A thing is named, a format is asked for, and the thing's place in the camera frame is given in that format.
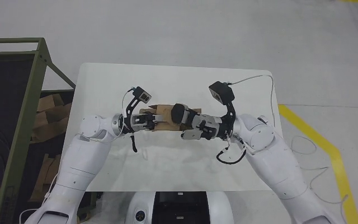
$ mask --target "brown cardboard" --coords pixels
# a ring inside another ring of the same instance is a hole
[[[34,127],[38,128],[49,123],[58,122],[69,116],[72,104],[55,106],[36,114]]]
[[[43,125],[32,130],[31,143],[45,142],[48,139],[54,138],[66,132],[68,124],[68,117],[58,122]]]
[[[65,117],[69,116],[71,106],[72,104],[66,104],[64,106],[55,106],[54,108],[50,108],[41,113],[46,114],[48,123],[58,122],[59,120],[62,120]]]
[[[63,105],[61,96],[59,94],[53,94],[39,99],[37,111],[44,111],[53,108],[55,106],[61,106],[61,105]]]
[[[38,128],[43,125],[47,125],[49,122],[47,121],[46,113],[41,112],[35,115],[35,122],[33,128]]]
[[[191,129],[190,127],[187,127],[187,126],[185,126],[183,124],[179,125],[179,124],[173,123],[172,115],[171,115],[173,105],[158,104],[158,105],[151,105],[149,107],[150,108],[148,108],[148,109],[140,109],[139,112],[144,113],[146,111],[149,111],[151,113],[159,114],[159,115],[163,116],[163,121],[164,122],[158,123],[154,127],[154,130],[181,131],[181,130]],[[201,109],[193,109],[193,110],[198,112],[198,113],[201,113]]]
[[[56,158],[49,158],[48,154],[45,154],[43,165],[40,169],[39,176],[32,192],[29,202],[42,202],[45,194],[50,188],[52,180],[58,173],[60,165],[61,155],[57,155]]]

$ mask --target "tabletop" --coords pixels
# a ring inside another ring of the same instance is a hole
[[[148,104],[139,103],[134,110],[154,104],[177,102],[190,108],[201,108],[203,114],[222,116],[226,107],[217,102],[208,87],[216,82],[235,82],[269,71],[146,66],[134,64],[85,63],[81,65],[74,93],[63,151],[79,131],[86,115],[102,117],[121,113],[121,99],[132,86],[140,86],[151,94]],[[253,78],[232,86],[236,114],[264,115],[273,122],[269,77]],[[133,98],[128,94],[126,107]],[[282,135],[275,90],[272,93],[276,131]],[[138,152],[132,150],[129,136],[113,141],[108,158],[87,191],[240,191],[270,190],[256,175],[246,159],[235,165],[221,164],[216,154],[227,146],[220,139],[190,140],[181,132],[157,131],[135,133]],[[223,159],[234,161],[240,151],[232,145]]]

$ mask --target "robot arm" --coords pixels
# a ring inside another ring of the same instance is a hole
[[[111,126],[116,117],[118,115],[109,119],[98,115],[83,118],[81,134],[76,135],[69,145],[51,194],[25,223],[77,223],[81,199],[103,167],[111,148],[110,141],[116,138],[117,129]]]
[[[140,102],[147,103],[151,96],[140,87],[133,92],[134,98],[126,108],[126,118],[122,114],[102,118],[91,115],[83,118],[77,134],[71,141],[59,170],[59,176],[50,195],[42,206],[25,222],[26,224],[76,224],[77,210],[82,197],[95,176],[102,169],[111,142],[131,133],[151,130],[161,115],[151,113],[132,114]]]
[[[193,127],[193,130],[182,133],[182,139],[230,138],[231,142],[244,150],[238,161],[247,151],[248,162],[280,198],[293,224],[339,223],[308,188],[292,150],[274,131],[267,119],[264,116],[256,119],[248,114],[236,117],[235,109],[231,104],[235,97],[227,84],[216,82],[209,89],[212,96],[227,107],[228,113],[218,118],[198,114],[184,105],[176,105],[177,110],[172,111],[173,121]]]
[[[232,141],[240,145],[241,139],[252,148],[248,162],[280,198],[293,224],[340,223],[308,188],[292,150],[265,117],[238,116]]]

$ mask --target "concrete floor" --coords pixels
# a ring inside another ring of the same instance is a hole
[[[53,62],[74,82],[84,62],[269,70],[278,103],[289,105],[340,149],[358,204],[358,3],[1,1],[0,37],[34,36],[46,39]],[[0,45],[0,50],[33,48],[31,44]],[[68,87],[48,71],[43,88]],[[303,135],[281,120],[288,142]],[[298,155],[298,159],[307,167],[330,164],[321,149],[312,157]],[[315,176],[304,175],[309,180]],[[317,179],[314,189],[326,200],[339,200],[332,170]],[[112,194],[105,197],[123,195]],[[289,222],[274,195],[230,194],[238,198],[230,201],[237,223]],[[101,218],[110,217],[107,223],[117,223],[124,202],[112,200],[110,213],[99,206],[90,222],[104,223]],[[327,206],[339,214],[339,206]]]

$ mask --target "yellow tape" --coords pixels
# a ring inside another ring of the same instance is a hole
[[[347,223],[357,223],[358,213],[354,204],[353,194],[349,186],[348,177],[343,165],[343,160],[339,149],[336,148],[329,141],[327,141],[318,132],[316,132],[304,120],[294,114],[287,106],[279,105],[279,111],[284,118],[286,118],[290,123],[296,126],[301,132],[303,132],[308,138],[310,138],[314,143],[316,143],[329,155],[329,157],[331,158],[332,168],[336,176],[336,182],[338,185],[341,199],[343,199],[345,195],[348,195],[348,198],[343,204]]]

